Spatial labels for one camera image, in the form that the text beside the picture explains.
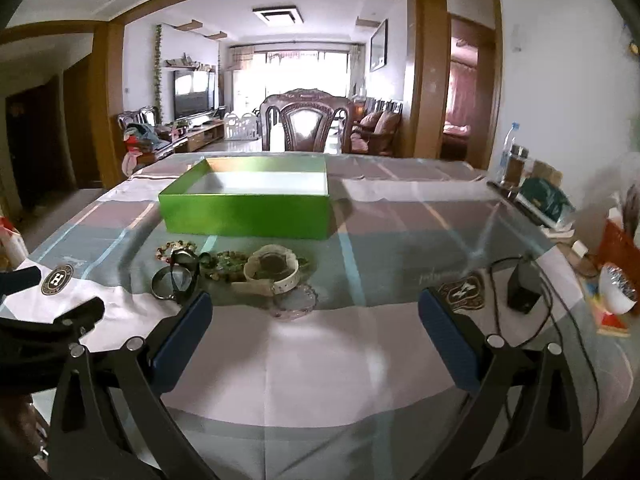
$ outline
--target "screw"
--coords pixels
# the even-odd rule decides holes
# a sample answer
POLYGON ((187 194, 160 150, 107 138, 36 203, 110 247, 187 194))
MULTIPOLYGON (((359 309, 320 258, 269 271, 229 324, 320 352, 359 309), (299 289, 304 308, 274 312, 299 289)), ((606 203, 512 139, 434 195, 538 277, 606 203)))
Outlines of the screw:
POLYGON ((549 343, 546 349, 553 355, 560 355, 562 353, 562 347, 558 343, 549 343))
POLYGON ((491 334, 487 339, 486 339, 487 343, 489 344, 489 346, 493 347, 493 348, 502 348, 504 346, 504 339, 502 339, 499 335, 497 334, 491 334))
POLYGON ((74 343, 70 351, 71 357, 80 357, 84 354, 84 346, 74 343))
POLYGON ((127 347, 127 350, 131 350, 133 352, 136 350, 140 350, 144 343, 145 343, 144 339, 142 339, 141 337, 135 336, 129 339, 126 342, 125 346, 127 347))

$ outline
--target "television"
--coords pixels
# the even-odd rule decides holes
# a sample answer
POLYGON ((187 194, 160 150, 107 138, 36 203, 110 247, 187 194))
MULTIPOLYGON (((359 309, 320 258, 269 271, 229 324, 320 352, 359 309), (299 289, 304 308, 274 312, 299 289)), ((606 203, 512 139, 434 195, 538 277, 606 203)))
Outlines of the television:
POLYGON ((215 72, 174 71, 174 118, 181 119, 211 110, 215 104, 215 72))

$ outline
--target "picture frame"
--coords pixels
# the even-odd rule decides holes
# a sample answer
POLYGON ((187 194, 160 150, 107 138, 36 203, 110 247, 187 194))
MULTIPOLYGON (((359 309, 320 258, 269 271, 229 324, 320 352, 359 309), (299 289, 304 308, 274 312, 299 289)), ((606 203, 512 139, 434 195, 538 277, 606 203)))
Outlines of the picture frame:
POLYGON ((389 20, 380 23, 370 40, 369 71, 373 72, 386 65, 386 50, 388 47, 389 20))

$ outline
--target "ivy vine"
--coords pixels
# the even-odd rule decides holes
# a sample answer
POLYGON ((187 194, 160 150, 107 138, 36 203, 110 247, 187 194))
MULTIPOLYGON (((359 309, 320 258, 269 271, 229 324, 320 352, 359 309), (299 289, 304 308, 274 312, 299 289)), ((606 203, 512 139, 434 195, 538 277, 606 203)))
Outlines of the ivy vine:
POLYGON ((160 121, 162 122, 162 69, 160 67, 160 44, 162 41, 162 25, 156 25, 156 44, 154 48, 154 105, 158 108, 160 121))

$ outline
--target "green box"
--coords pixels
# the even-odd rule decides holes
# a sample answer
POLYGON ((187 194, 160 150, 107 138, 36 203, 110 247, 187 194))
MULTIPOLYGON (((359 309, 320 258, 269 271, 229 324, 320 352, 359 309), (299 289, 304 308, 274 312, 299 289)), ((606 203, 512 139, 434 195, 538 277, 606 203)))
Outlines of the green box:
POLYGON ((158 200, 173 233, 328 237, 331 206, 322 155, 206 158, 158 200))

